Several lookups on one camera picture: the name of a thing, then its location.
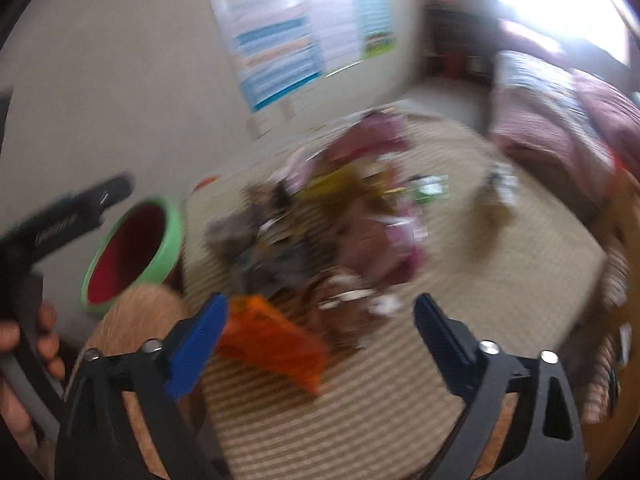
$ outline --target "orange object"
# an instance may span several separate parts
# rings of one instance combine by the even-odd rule
[[[290,322],[262,296],[232,298],[217,352],[229,359],[289,376],[318,395],[329,362],[321,337]]]

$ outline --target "orange plastic bag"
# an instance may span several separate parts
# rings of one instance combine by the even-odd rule
[[[220,355],[289,376],[318,395],[329,347],[306,328],[290,322],[262,296],[232,298],[216,348]]]

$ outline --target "silver bolt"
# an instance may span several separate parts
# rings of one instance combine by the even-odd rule
[[[97,348],[89,348],[84,352],[84,360],[87,362],[95,361],[96,359],[100,359],[100,357],[102,357],[102,352]]]
[[[140,349],[145,354],[152,354],[153,352],[157,352],[162,349],[162,341],[159,339],[149,339],[142,343]]]
[[[540,358],[550,365],[554,365],[558,362],[558,356],[549,350],[543,350],[540,354]]]
[[[498,343],[494,343],[493,341],[481,341],[479,346],[485,354],[496,355],[500,353]]]

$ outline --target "human hand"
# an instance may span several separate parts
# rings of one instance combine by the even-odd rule
[[[48,301],[43,301],[38,310],[38,325],[46,334],[38,339],[38,353],[47,363],[47,371],[55,379],[62,380],[65,377],[65,365],[58,356],[60,339],[51,332],[56,324],[56,309]],[[0,353],[10,352],[20,340],[20,329],[15,321],[0,321]],[[15,396],[9,384],[0,374],[0,416],[4,418],[9,431],[16,440],[31,432],[31,417],[24,406]]]

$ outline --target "green bucket rim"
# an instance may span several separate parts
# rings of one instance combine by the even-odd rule
[[[162,236],[162,240],[160,241],[156,254],[151,259],[148,266],[145,267],[140,275],[129,286],[139,285],[140,283],[164,283],[169,274],[171,274],[172,270],[174,270],[175,266],[178,264],[180,252],[182,251],[182,218],[180,216],[180,211],[175,205],[160,196],[145,198],[142,202],[137,203],[124,213],[124,215],[122,215],[110,229],[109,233],[101,240],[100,247],[95,253],[94,259],[92,260],[91,265],[89,265],[89,268],[84,275],[84,281],[82,282],[80,300],[82,309],[87,313],[104,316],[104,314],[109,311],[115,301],[122,294],[121,292],[114,298],[103,301],[102,303],[89,303],[87,299],[89,281],[91,280],[95,267],[104,253],[104,250],[107,248],[107,245],[109,245],[111,239],[121,225],[124,224],[124,222],[136,211],[147,205],[157,205],[164,212],[164,216],[166,218],[164,235]]]

